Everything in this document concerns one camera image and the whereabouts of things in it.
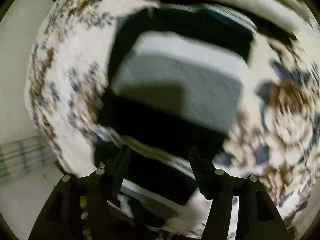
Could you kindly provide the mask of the black grey white striped garment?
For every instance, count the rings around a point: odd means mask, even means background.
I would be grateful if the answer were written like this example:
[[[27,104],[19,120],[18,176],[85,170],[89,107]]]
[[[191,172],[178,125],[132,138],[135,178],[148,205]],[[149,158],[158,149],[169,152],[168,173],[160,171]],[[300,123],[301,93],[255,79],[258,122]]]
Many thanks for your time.
[[[118,18],[98,114],[99,142],[129,145],[127,180],[185,204],[189,156],[212,160],[237,115],[256,32],[218,5],[148,7]]]

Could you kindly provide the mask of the floral cream bed cover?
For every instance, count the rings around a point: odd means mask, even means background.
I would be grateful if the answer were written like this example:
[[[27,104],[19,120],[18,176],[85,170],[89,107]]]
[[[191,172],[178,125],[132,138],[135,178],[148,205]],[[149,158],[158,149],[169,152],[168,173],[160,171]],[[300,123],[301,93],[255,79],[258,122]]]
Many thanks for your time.
[[[249,72],[236,119],[210,160],[230,176],[256,176],[276,206],[289,239],[311,239],[319,226],[308,216],[319,184],[319,10],[286,31],[245,10],[212,0],[56,0],[42,23],[28,63],[25,105],[64,176],[86,177],[104,168],[123,146],[99,142],[98,114],[108,88],[107,67],[122,16],[148,7],[218,5],[256,26]],[[124,177],[108,201],[109,239],[202,239],[211,200],[197,188],[177,204]]]

